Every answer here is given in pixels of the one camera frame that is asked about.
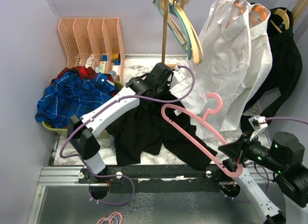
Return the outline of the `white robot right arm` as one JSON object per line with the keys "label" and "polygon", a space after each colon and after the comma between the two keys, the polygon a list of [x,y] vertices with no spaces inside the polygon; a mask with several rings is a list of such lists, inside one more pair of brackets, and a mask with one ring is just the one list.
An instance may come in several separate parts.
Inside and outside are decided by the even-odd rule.
{"label": "white robot right arm", "polygon": [[[294,134],[277,132],[271,147],[266,148],[250,132],[246,132],[237,141],[221,145],[218,149],[228,156],[223,161],[222,178],[226,181],[234,180],[239,185],[262,223],[308,222],[308,169],[302,164],[305,148]],[[248,160],[274,173],[273,180],[284,195],[286,214],[282,214],[252,179],[245,165]]]}

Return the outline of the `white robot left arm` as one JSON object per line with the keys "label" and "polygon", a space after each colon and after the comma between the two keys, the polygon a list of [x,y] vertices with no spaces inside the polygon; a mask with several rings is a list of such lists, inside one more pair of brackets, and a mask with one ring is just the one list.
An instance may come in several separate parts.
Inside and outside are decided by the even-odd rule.
{"label": "white robot left arm", "polygon": [[157,98],[172,78],[170,67],[163,63],[156,64],[146,76],[133,77],[110,100],[97,109],[69,120],[67,138],[90,169],[90,178],[101,183],[106,178],[106,164],[99,154],[100,145],[97,137],[116,119],[136,108],[140,96]]}

